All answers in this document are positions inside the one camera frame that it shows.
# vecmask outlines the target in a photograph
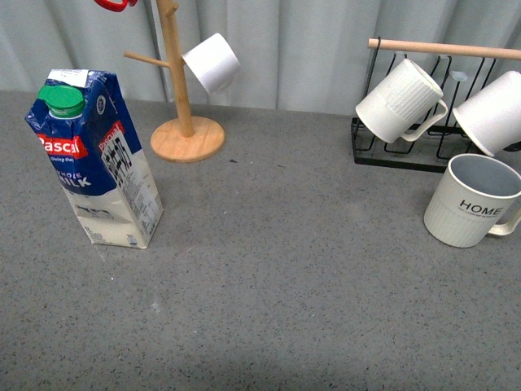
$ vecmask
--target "gray curtain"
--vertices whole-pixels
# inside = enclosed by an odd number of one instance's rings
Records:
[[[36,92],[52,68],[91,68],[115,72],[127,99],[172,100],[163,69],[123,57],[134,51],[164,59],[155,1],[139,0],[121,13],[94,0],[0,3],[0,89]],[[363,90],[370,37],[521,49],[521,0],[178,3],[185,52],[221,33],[242,64],[233,85],[210,97],[185,68],[191,103],[351,115]],[[410,58],[431,62],[425,55]],[[474,64],[458,67],[471,72]],[[519,71],[520,62],[502,61],[492,77],[509,69]]]

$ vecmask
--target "red label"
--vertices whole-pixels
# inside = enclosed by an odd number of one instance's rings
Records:
[[[105,137],[102,138],[102,140],[98,144],[98,148],[101,152],[105,149],[108,142],[111,141],[111,139],[116,135],[116,133],[120,131],[121,133],[125,132],[125,129],[123,129],[123,124],[121,124],[121,121],[114,122],[114,125],[112,125],[112,128],[105,134]]]
[[[44,134],[38,134],[37,136],[42,142],[47,155],[74,156],[75,159],[81,159],[89,155],[80,136],[75,136],[72,140],[69,138],[47,137]]]

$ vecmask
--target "nutrition label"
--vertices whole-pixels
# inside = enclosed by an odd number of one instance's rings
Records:
[[[103,163],[123,192],[134,215],[141,222],[142,228],[151,234],[158,213],[155,199],[143,181],[138,165],[132,159],[122,128],[115,126],[109,135],[110,137],[103,140]]]

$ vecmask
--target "speckled gray surface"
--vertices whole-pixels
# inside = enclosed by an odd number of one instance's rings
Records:
[[[90,244],[32,101],[0,93],[0,389],[521,384],[521,231],[440,243],[441,174],[353,164],[349,118],[194,107],[226,142],[183,165],[148,143],[171,105],[129,103],[165,207],[136,250]]]

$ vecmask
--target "mug handle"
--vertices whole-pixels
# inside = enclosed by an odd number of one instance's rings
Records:
[[[428,121],[423,122],[419,128],[417,128],[414,133],[411,134],[402,134],[400,137],[402,137],[405,141],[416,141],[420,138],[420,136],[431,126],[433,126],[437,121],[439,121],[441,118],[447,115],[447,112],[449,112],[449,108],[447,108],[447,105],[443,100],[438,100],[438,103],[443,107],[444,111],[440,114],[436,114],[435,116],[432,116]]]
[[[521,222],[521,208],[505,224],[496,224],[488,232],[491,235],[506,236],[514,232],[515,227]]]

